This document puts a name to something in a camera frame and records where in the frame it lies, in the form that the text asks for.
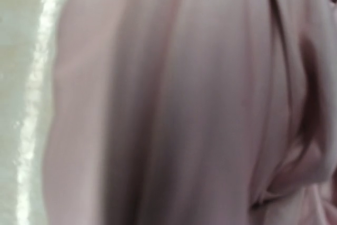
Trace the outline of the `pink and black folding umbrella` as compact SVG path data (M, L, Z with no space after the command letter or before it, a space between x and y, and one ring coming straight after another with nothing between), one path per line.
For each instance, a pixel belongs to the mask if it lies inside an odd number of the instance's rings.
M333 0L67 0L50 224L336 224Z

